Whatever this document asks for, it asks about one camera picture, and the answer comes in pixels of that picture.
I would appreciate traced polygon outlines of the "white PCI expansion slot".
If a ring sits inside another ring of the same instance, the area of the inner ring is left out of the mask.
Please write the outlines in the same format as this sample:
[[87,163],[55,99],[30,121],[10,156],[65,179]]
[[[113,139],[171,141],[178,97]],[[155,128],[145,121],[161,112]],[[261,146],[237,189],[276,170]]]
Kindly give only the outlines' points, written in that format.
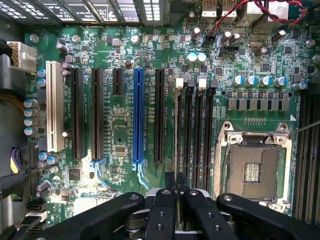
[[45,71],[47,151],[59,152],[64,149],[64,78],[57,61],[47,60]]

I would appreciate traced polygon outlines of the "short black expansion slot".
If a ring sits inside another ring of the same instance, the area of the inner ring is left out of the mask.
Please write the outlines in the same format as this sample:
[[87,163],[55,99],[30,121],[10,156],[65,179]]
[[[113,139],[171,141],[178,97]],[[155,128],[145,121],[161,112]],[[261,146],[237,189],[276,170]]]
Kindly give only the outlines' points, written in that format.
[[124,95],[124,74],[121,68],[112,70],[112,94],[114,96]]

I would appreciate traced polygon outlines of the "green computer motherboard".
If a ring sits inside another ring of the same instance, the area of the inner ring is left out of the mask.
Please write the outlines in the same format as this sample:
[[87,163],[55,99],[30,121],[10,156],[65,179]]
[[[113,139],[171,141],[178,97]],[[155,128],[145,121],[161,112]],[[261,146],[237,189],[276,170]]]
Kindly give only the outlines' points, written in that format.
[[30,26],[25,133],[59,224],[184,173],[320,226],[320,3],[281,25],[191,7],[170,26]]

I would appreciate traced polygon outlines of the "black SATA connectors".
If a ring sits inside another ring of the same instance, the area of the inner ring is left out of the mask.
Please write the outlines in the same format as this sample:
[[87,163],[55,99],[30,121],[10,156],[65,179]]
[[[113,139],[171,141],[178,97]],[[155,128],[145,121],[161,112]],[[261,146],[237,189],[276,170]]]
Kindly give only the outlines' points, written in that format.
[[25,217],[27,218],[29,232],[39,232],[48,226],[47,207],[47,201],[42,199],[31,200],[27,203],[27,213]]

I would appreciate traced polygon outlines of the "thin metal locking lever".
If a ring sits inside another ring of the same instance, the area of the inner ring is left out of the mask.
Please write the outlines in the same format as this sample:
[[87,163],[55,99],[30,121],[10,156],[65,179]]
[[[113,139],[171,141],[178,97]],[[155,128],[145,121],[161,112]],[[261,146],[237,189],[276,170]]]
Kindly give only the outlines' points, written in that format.
[[310,124],[308,124],[308,125],[306,125],[306,126],[303,126],[303,127],[299,128],[299,129],[297,129],[297,130],[295,130],[295,131],[292,131],[292,132],[288,133],[287,135],[288,135],[288,136],[293,136],[293,135],[295,135],[295,134],[298,134],[298,133],[300,133],[300,132],[303,132],[303,131],[305,131],[305,130],[307,130],[307,129],[309,129],[309,128],[312,128],[312,127],[314,127],[314,126],[316,126],[316,125],[319,125],[319,124],[320,124],[320,120],[317,120],[317,121],[315,121],[315,122],[313,122],[313,123],[310,123]]

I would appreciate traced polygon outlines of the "black square chip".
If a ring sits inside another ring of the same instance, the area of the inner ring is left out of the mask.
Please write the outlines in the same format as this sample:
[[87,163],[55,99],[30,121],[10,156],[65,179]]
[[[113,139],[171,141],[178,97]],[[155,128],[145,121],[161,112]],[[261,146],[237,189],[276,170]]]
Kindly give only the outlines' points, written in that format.
[[80,181],[81,180],[81,170],[78,168],[70,168],[68,170],[68,179],[70,181]]

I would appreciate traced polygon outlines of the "RAM slot with black latch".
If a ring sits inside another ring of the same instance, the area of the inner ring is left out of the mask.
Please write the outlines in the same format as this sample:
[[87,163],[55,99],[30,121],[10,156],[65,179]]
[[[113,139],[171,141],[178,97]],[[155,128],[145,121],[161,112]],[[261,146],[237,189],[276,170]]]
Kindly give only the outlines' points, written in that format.
[[184,102],[184,170],[186,174],[187,182],[190,183],[190,169],[191,169],[191,147],[192,147],[192,137],[193,137],[193,94],[194,94],[195,84],[192,79],[187,81],[185,89],[185,102]]
[[210,79],[209,88],[206,91],[205,99],[205,135],[204,135],[204,189],[210,190],[210,165],[212,149],[212,129],[213,129],[213,99],[217,89],[217,81]]

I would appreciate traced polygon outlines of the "silver CPU socket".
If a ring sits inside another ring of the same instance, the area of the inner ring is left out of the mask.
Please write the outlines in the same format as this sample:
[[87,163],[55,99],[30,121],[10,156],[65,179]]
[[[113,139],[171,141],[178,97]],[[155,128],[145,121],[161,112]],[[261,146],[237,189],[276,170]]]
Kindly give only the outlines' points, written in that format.
[[213,198],[230,193],[289,214],[293,149],[289,133],[284,122],[274,131],[245,131],[225,121],[216,138]]

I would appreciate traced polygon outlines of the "silver USB port block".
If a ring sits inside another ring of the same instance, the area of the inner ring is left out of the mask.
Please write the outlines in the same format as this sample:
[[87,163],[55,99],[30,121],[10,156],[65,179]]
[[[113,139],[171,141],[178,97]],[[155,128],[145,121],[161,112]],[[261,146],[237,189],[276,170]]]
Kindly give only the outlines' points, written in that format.
[[202,13],[204,18],[219,18],[224,16],[233,7],[236,6],[237,0],[202,0]]

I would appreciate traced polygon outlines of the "white power connector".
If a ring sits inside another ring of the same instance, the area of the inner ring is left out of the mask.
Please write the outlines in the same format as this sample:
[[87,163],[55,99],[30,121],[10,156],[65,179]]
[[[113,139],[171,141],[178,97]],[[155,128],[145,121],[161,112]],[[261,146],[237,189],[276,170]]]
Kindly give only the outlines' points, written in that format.
[[35,75],[37,72],[36,49],[19,41],[7,41],[6,43],[12,49],[12,56],[7,60],[7,66]]

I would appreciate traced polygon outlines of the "blue expansion slot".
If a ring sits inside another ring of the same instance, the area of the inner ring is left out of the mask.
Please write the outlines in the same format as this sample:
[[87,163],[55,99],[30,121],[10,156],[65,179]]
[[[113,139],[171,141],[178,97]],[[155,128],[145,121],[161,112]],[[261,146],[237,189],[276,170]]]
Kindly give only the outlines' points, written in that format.
[[136,68],[133,72],[133,164],[141,164],[144,160],[144,103],[145,73],[143,68]]

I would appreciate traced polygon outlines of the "RAM slot with white latch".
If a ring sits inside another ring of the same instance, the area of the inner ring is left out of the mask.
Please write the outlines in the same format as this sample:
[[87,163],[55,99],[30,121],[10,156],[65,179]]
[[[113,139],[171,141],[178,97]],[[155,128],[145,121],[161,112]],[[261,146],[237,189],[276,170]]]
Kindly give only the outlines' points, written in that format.
[[177,96],[177,166],[178,172],[184,172],[184,125],[185,125],[185,89],[184,79],[176,78]]
[[194,179],[193,187],[199,187],[199,165],[201,160],[202,145],[202,114],[203,114],[203,92],[207,87],[207,77],[200,75],[197,77],[197,90],[195,92],[195,129],[194,129]]

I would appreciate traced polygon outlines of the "silver metal port block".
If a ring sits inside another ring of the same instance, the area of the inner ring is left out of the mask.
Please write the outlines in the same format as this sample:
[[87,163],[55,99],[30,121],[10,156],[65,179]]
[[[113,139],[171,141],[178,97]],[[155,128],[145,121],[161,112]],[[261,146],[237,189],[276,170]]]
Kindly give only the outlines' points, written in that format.
[[289,0],[249,0],[261,16],[252,23],[253,28],[276,28],[292,23],[289,20]]

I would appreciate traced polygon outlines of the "black fan header connector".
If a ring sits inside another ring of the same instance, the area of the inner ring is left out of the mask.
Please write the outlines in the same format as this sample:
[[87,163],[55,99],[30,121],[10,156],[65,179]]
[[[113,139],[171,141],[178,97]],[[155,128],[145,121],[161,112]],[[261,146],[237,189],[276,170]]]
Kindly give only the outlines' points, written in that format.
[[230,46],[230,45],[223,45],[220,49],[220,55],[226,56],[226,55],[236,55],[239,52],[238,46]]

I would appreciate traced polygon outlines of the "long black expansion slot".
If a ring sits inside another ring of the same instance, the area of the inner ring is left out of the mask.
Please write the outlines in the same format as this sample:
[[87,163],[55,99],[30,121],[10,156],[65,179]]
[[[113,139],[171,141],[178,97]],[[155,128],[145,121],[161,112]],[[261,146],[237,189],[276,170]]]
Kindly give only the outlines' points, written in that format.
[[161,163],[164,158],[164,113],[165,113],[165,70],[155,70],[154,100],[154,162]]
[[91,69],[91,154],[98,161],[103,158],[103,71],[100,68]]
[[74,160],[84,157],[84,104],[83,72],[80,68],[71,70],[71,144]]

